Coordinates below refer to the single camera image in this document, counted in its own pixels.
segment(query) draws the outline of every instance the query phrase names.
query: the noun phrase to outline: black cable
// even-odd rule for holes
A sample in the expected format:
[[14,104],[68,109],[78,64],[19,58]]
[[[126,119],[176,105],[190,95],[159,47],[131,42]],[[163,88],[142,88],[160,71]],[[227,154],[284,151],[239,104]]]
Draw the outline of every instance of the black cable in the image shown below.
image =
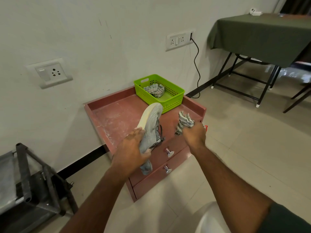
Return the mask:
[[[192,38],[192,36],[190,37],[190,40],[192,40],[193,41],[193,43],[196,45],[196,47],[197,47],[197,54],[196,54],[196,56],[195,56],[195,58],[194,58],[194,65],[195,65],[195,67],[196,67],[196,70],[197,70],[197,72],[198,72],[198,74],[199,74],[199,80],[197,81],[197,83],[196,83],[196,87],[198,88],[199,87],[199,81],[200,81],[200,79],[201,79],[201,75],[200,75],[200,72],[199,72],[199,70],[197,69],[197,66],[196,66],[196,63],[195,63],[195,59],[196,59],[196,57],[197,57],[197,55],[199,54],[199,47],[197,46],[197,44],[195,43],[195,41],[193,40],[193,38]],[[199,98],[200,97],[200,92],[199,92],[199,96],[198,97],[191,97],[191,98],[193,98],[193,99],[197,99],[197,98]]]

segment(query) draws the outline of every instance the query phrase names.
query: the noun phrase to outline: metal knob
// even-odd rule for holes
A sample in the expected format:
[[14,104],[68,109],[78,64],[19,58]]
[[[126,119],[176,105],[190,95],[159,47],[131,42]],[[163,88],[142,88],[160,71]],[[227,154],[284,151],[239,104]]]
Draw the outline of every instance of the metal knob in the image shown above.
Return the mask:
[[164,166],[164,169],[166,171],[166,174],[169,174],[173,169],[168,168],[166,165]]
[[165,148],[165,151],[167,153],[167,156],[170,158],[173,156],[174,152],[173,151],[170,151],[168,148]]

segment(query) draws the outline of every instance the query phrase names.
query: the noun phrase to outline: rag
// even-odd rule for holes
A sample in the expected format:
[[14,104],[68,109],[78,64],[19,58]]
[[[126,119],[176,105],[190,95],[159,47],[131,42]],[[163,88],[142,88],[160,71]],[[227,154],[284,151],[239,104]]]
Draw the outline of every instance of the rag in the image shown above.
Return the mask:
[[161,97],[164,94],[165,87],[161,84],[158,85],[157,83],[152,84],[151,86],[144,87],[144,90],[148,93],[154,95],[155,97]]
[[194,121],[190,118],[189,114],[184,115],[183,111],[180,111],[178,115],[179,115],[179,122],[177,124],[175,134],[181,135],[183,133],[183,128],[185,126],[189,128],[193,127]]

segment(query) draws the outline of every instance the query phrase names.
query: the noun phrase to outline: tile floor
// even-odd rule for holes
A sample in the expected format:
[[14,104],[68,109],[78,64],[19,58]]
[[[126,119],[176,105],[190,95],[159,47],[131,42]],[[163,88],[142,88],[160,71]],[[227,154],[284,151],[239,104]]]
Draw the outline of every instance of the tile floor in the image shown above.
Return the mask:
[[[267,80],[267,66],[245,63],[237,71]],[[290,97],[310,80],[306,72],[285,69],[259,108],[255,101],[221,89],[207,88],[196,99],[207,108],[206,145],[239,176],[276,202],[311,223],[311,98],[283,114]],[[263,85],[237,75],[222,82],[246,93],[260,95]],[[78,205],[103,176],[110,161],[102,156],[70,178]],[[215,197],[191,156],[156,187],[133,204],[124,187],[105,232],[194,232],[204,209]],[[68,218],[41,227],[58,232]]]

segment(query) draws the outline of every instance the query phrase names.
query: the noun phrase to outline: hand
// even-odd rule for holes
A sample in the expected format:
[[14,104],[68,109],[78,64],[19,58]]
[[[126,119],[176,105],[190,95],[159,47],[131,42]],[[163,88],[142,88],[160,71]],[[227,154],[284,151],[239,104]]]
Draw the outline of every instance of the hand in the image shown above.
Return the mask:
[[195,150],[205,147],[206,130],[202,123],[195,122],[192,128],[184,127],[183,136],[189,145],[190,152],[195,153]]
[[139,144],[142,140],[145,130],[135,128],[118,145],[112,158],[111,168],[115,168],[118,176],[124,181],[142,164],[144,164],[151,155],[151,149],[147,149],[144,154],[139,151]]

